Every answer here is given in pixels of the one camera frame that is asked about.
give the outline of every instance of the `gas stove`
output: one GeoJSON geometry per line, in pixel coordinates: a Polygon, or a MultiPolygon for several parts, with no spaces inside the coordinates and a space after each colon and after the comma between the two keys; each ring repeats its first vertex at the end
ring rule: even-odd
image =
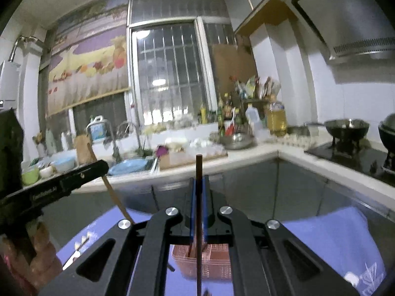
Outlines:
{"type": "Polygon", "coordinates": [[[332,142],[305,151],[395,187],[395,155],[359,142],[332,142]]]}

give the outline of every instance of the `pot lid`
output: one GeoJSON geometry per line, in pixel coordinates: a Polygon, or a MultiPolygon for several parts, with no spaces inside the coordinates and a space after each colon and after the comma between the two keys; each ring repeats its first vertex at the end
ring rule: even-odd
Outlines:
{"type": "Polygon", "coordinates": [[[386,129],[395,132],[395,113],[388,115],[382,122],[381,125],[386,129]]]}

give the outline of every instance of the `water heater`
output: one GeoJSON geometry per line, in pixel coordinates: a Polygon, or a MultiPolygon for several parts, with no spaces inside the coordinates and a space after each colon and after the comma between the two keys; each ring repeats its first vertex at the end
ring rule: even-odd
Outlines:
{"type": "Polygon", "coordinates": [[[0,110],[18,107],[20,65],[4,61],[0,65],[0,110]]]}

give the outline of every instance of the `hand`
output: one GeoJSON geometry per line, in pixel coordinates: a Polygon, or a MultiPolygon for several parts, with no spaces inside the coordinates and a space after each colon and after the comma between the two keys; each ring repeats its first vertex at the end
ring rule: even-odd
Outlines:
{"type": "Polygon", "coordinates": [[[56,256],[54,245],[49,241],[49,233],[43,223],[37,226],[32,243],[37,255],[30,266],[24,256],[7,238],[3,239],[4,256],[11,273],[29,295],[35,295],[47,283],[62,272],[62,264],[56,256]]]}

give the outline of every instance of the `fruit print curtain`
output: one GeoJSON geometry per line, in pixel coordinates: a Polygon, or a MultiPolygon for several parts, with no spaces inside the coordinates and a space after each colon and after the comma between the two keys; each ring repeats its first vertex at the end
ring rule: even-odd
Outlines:
{"type": "Polygon", "coordinates": [[[48,116],[128,90],[128,0],[102,1],[58,25],[49,83],[48,116]]]}

